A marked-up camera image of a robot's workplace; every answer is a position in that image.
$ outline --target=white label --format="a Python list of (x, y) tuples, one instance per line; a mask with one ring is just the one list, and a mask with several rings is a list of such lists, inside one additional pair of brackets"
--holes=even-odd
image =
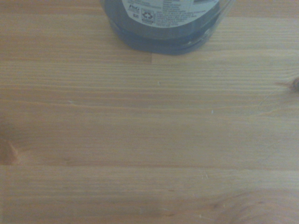
[(144, 25), (172, 28), (192, 22), (219, 0), (122, 0), (128, 16)]

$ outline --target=wooden table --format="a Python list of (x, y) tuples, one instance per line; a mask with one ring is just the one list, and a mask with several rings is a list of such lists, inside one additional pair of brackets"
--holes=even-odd
[(165, 56), (98, 0), (1, 0), (0, 223), (299, 223), (298, 15), (238, 0)]

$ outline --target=bottle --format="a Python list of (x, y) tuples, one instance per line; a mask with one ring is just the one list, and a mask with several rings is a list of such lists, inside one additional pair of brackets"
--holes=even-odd
[(180, 55), (202, 46), (235, 0), (100, 0), (130, 47)]

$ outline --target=wood grain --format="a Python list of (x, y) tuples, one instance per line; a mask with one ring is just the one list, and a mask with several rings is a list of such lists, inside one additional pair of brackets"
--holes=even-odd
[(298, 12), (238, 0), (166, 56), (97, 0), (0, 1), (0, 223), (299, 223)]
[(228, 224), (257, 223), (258, 216), (298, 223), (297, 171), (21, 166), (7, 172), (5, 223)]

